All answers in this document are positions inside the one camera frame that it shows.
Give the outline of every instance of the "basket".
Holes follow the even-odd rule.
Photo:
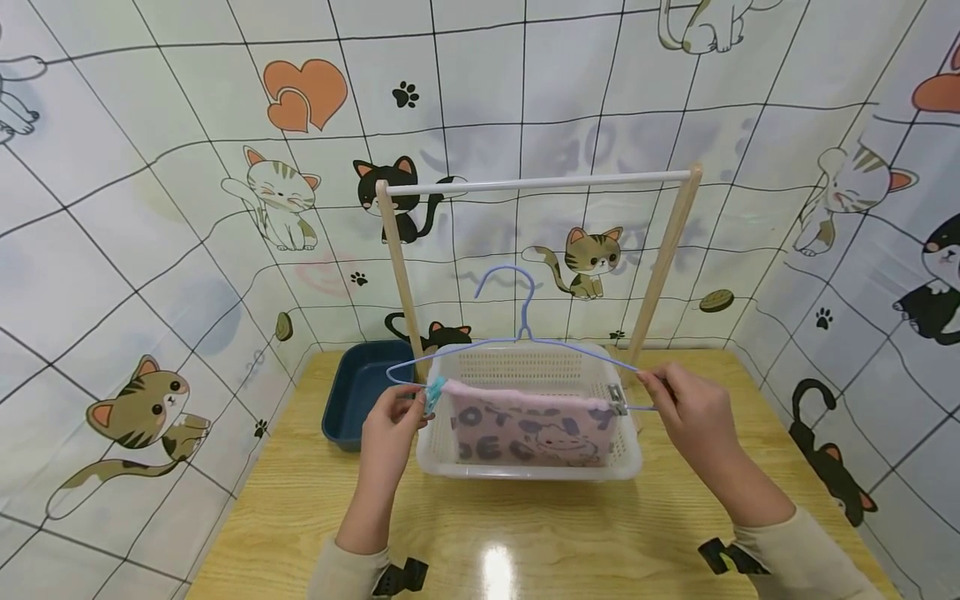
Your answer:
[[[595,344],[571,344],[607,354]],[[444,351],[463,345],[444,346]],[[611,363],[574,350],[545,344],[490,344],[433,359],[429,382],[438,376],[456,379],[480,389],[513,389],[546,396],[576,396],[611,399],[608,386],[620,385]],[[540,467],[461,460],[453,430],[453,401],[444,393],[434,409],[436,418],[420,432],[417,462],[424,472],[456,478],[607,480],[633,479],[640,471],[642,457],[636,428],[630,416],[614,417],[610,451],[603,461],[588,467]]]

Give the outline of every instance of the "hanger hook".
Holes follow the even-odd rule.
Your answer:
[[[516,332],[516,338],[519,340],[523,332],[527,332],[527,337],[531,340],[536,341],[537,338],[534,337],[534,332],[530,330],[530,325],[527,324],[527,307],[530,306],[530,300],[534,298],[534,278],[526,269],[521,269],[516,265],[500,265],[499,267],[491,267],[487,270],[486,273],[480,278],[480,283],[477,284],[477,291],[473,295],[473,298],[476,300],[480,297],[480,292],[483,290],[483,286],[487,283],[487,277],[491,275],[494,271],[499,271],[500,269],[511,269],[516,271],[527,278],[527,299],[523,301],[523,305],[520,306],[520,329]]]

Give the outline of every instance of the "wooden stand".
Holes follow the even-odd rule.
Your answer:
[[[677,246],[680,244],[680,236],[684,232],[686,218],[690,214],[690,208],[697,196],[697,190],[700,188],[700,179],[703,176],[703,166],[699,162],[690,165],[690,179],[683,182],[677,191],[677,200],[673,204],[673,210],[670,211],[670,220],[667,222],[666,231],[663,234],[663,240],[660,242],[660,251],[657,254],[657,262],[654,263],[653,273],[650,277],[650,284],[643,294],[643,301],[640,304],[640,314],[636,317],[634,333],[630,338],[630,345],[626,356],[621,357],[621,361],[628,365],[638,365],[640,348],[647,339],[647,332],[650,330],[650,322],[653,321],[654,312],[657,310],[657,303],[660,301],[660,294],[663,292],[663,284],[666,283],[667,275],[670,272],[670,265],[673,263],[673,257],[677,253]],[[422,358],[423,347],[420,343],[420,328],[417,326],[417,313],[414,310],[414,299],[410,293],[410,281],[407,279],[407,270],[403,263],[403,248],[400,246],[400,236],[396,231],[396,217],[394,216],[394,202],[387,196],[387,182],[379,180],[376,183],[376,199],[380,207],[380,216],[383,218],[383,230],[387,234],[387,247],[390,250],[390,260],[394,266],[394,276],[396,276],[396,288],[400,293],[400,304],[403,306],[403,316],[407,322],[407,335],[410,336],[410,346],[414,351],[414,358]],[[417,376],[419,381],[426,380],[427,366],[425,361],[417,363]]]

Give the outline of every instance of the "wire hanger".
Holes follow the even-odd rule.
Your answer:
[[[426,388],[427,386],[425,386],[425,385],[423,385],[423,384],[421,384],[421,383],[416,383],[416,382],[413,382],[413,381],[400,381],[399,379],[395,378],[395,377],[391,374],[391,372],[392,372],[394,369],[399,369],[400,367],[407,367],[407,366],[410,366],[410,365],[414,365],[414,364],[416,364],[416,363],[418,363],[418,362],[420,362],[420,361],[423,361],[423,360],[430,360],[430,359],[433,359],[433,358],[438,358],[438,357],[440,357],[440,356],[446,356],[446,355],[448,355],[448,354],[455,354],[455,353],[457,353],[457,352],[462,352],[462,351],[464,351],[464,350],[469,350],[469,349],[471,349],[471,348],[477,348],[478,346],[484,346],[485,344],[503,344],[503,343],[508,343],[508,342],[519,342],[519,341],[523,338],[523,333],[524,333],[524,332],[526,332],[527,338],[528,338],[531,342],[533,342],[534,344],[547,344],[547,345],[549,345],[549,346],[562,346],[562,347],[564,347],[564,348],[569,348],[569,349],[571,349],[571,350],[574,350],[575,352],[579,352],[579,353],[581,353],[581,354],[586,354],[586,355],[588,355],[588,356],[592,356],[593,358],[599,358],[599,359],[602,360],[602,361],[605,361],[605,362],[614,364],[614,365],[616,365],[617,367],[622,367],[623,369],[626,369],[626,370],[631,371],[631,372],[639,372],[639,371],[640,371],[640,369],[638,369],[637,367],[634,367],[634,366],[632,366],[632,365],[628,365],[628,364],[626,364],[626,363],[621,363],[621,362],[618,361],[618,360],[614,360],[614,359],[610,358],[610,356],[604,356],[604,355],[602,355],[602,354],[598,354],[598,353],[596,353],[596,352],[592,352],[592,351],[590,351],[590,350],[588,350],[588,349],[586,349],[586,348],[577,348],[576,346],[572,346],[571,344],[568,344],[567,342],[561,342],[561,341],[559,341],[559,340],[544,340],[544,339],[535,337],[533,330],[530,328],[530,325],[527,323],[527,309],[530,307],[530,301],[533,300],[533,298],[534,298],[535,282],[534,282],[533,276],[531,276],[526,270],[524,270],[524,269],[522,269],[522,268],[520,268],[520,267],[517,267],[517,266],[515,266],[515,265],[500,265],[499,267],[491,267],[491,268],[489,268],[489,269],[487,270],[487,272],[484,273],[483,278],[480,279],[480,283],[477,284],[477,291],[476,291],[476,293],[473,294],[473,298],[474,298],[475,300],[480,297],[480,292],[483,290],[483,286],[484,286],[484,284],[487,282],[487,277],[489,277],[493,272],[499,271],[500,269],[511,269],[511,270],[513,270],[513,271],[516,271],[516,272],[522,274],[523,276],[525,276],[525,277],[527,278],[527,284],[528,284],[528,285],[527,285],[527,298],[526,298],[526,300],[523,301],[523,305],[520,306],[520,329],[516,332],[516,336],[515,336],[515,337],[513,337],[513,338],[493,338],[493,339],[490,339],[490,340],[482,340],[482,341],[480,341],[480,342],[474,342],[474,343],[472,343],[472,344],[467,344],[467,345],[465,345],[465,346],[461,346],[461,345],[458,344],[456,348],[452,348],[452,349],[450,349],[450,350],[448,350],[448,351],[439,350],[439,351],[437,351],[437,352],[435,352],[434,354],[431,354],[431,355],[429,355],[429,356],[423,356],[422,358],[415,358],[414,360],[408,360],[408,361],[405,362],[405,363],[400,363],[400,364],[398,364],[398,365],[393,365],[392,367],[390,367],[390,368],[387,369],[387,378],[390,379],[391,381],[393,381],[394,383],[401,383],[401,384],[406,384],[406,385],[415,385],[415,386],[418,386],[418,387],[421,387],[421,388]],[[652,406],[625,406],[625,408],[630,409],[630,410],[657,410],[656,408],[654,408],[654,407],[652,407]]]

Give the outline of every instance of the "blue plastic tray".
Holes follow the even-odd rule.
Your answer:
[[[326,438],[345,452],[359,452],[363,421],[380,394],[394,385],[387,368],[413,359],[410,345],[402,340],[365,342],[347,350],[324,409],[321,428]],[[404,381],[413,381],[413,375],[413,365],[394,371]]]

